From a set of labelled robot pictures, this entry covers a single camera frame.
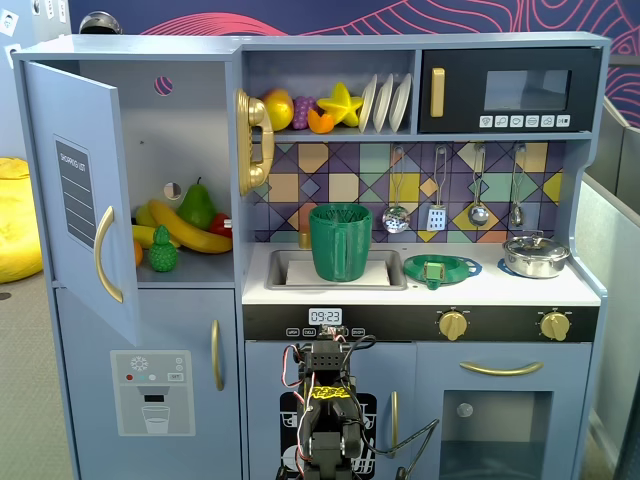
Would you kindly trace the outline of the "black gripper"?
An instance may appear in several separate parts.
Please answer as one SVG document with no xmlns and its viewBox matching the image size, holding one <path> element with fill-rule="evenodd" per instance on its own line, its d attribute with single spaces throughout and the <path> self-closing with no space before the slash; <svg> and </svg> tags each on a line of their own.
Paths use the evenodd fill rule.
<svg viewBox="0 0 640 480">
<path fill-rule="evenodd" d="M 346 359 L 351 346 L 333 340 L 317 340 L 298 347 L 299 379 L 309 383 L 312 375 L 320 386 L 341 386 L 350 376 Z"/>
</svg>

